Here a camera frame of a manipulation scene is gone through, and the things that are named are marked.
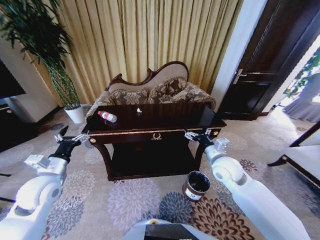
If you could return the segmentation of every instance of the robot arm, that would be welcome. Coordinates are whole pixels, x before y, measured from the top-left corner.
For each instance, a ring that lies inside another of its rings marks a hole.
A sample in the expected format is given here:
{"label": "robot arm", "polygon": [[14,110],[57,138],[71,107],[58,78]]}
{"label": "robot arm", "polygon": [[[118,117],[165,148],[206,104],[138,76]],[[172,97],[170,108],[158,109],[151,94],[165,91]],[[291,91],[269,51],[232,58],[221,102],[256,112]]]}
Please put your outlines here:
{"label": "robot arm", "polygon": [[205,144],[204,153],[212,167],[214,177],[232,193],[236,204],[267,239],[309,240],[305,227],[265,185],[252,179],[241,164],[227,156],[229,141],[209,139],[209,132],[198,135],[186,132],[186,138]]}
{"label": "robot arm", "polygon": [[62,193],[71,151],[88,137],[63,137],[68,126],[55,135],[58,149],[49,158],[30,155],[24,162],[37,170],[37,177],[26,182],[16,194],[16,202],[0,222],[3,239],[40,240],[46,230],[47,216]]}

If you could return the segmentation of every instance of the trash can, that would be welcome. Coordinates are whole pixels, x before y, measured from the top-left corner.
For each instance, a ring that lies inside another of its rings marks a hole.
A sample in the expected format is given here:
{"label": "trash can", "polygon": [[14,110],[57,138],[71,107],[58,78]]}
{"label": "trash can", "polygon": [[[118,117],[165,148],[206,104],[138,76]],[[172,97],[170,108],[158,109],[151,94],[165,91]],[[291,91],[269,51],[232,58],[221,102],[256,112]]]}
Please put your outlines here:
{"label": "trash can", "polygon": [[182,186],[184,196],[191,202],[198,202],[210,188],[209,178],[200,171],[192,171]]}

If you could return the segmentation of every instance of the television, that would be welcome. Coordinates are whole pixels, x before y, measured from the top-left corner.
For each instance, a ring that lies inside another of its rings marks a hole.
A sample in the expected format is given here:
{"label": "television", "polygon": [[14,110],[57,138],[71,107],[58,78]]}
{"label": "television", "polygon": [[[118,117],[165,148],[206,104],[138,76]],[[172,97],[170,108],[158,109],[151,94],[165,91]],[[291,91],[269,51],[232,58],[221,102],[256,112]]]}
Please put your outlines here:
{"label": "television", "polygon": [[17,82],[15,77],[8,70],[0,59],[0,99],[25,94],[26,92]]}

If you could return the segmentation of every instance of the gold table trim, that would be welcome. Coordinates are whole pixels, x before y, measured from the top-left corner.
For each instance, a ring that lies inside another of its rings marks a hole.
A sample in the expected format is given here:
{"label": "gold table trim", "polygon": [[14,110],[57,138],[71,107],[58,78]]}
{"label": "gold table trim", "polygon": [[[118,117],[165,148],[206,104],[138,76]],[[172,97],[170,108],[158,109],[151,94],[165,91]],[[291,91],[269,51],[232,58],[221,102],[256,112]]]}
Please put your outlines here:
{"label": "gold table trim", "polygon": [[[222,127],[208,127],[207,129],[222,129]],[[203,130],[203,128],[190,128],[188,131]],[[147,134],[147,133],[166,133],[166,132],[182,132],[184,129],[172,129],[172,130],[151,130],[151,131],[127,131],[127,132],[107,132],[107,133],[92,133],[88,134],[93,136],[109,136],[109,135],[125,135],[125,134]]]}

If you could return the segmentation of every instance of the white wall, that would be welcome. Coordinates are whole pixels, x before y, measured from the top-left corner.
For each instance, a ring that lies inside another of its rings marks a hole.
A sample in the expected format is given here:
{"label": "white wall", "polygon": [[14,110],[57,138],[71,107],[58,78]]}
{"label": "white wall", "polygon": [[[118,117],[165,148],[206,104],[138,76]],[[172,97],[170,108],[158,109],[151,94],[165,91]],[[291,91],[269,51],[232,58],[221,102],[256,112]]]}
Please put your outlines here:
{"label": "white wall", "polygon": [[20,49],[18,43],[12,49],[9,42],[0,38],[0,58],[26,92],[6,100],[15,114],[25,122],[34,123],[58,105],[30,59],[22,59]]}
{"label": "white wall", "polygon": [[217,111],[257,26],[267,0],[244,0],[211,92]]}
{"label": "white wall", "polygon": [[297,65],[294,67],[292,72],[289,74],[289,76],[285,79],[281,87],[278,89],[278,91],[274,94],[274,96],[271,98],[269,103],[265,106],[262,112],[269,112],[271,107],[273,105],[278,104],[280,101],[282,101],[286,95],[284,94],[284,91],[286,88],[290,85],[290,83],[295,79],[297,74],[300,72],[300,70],[304,67],[304,65],[308,62],[308,60],[311,58],[311,56],[315,53],[315,51],[320,47],[320,35],[314,40],[312,45],[309,47],[309,49],[305,52],[303,57],[300,59],[300,61],[297,63]]}

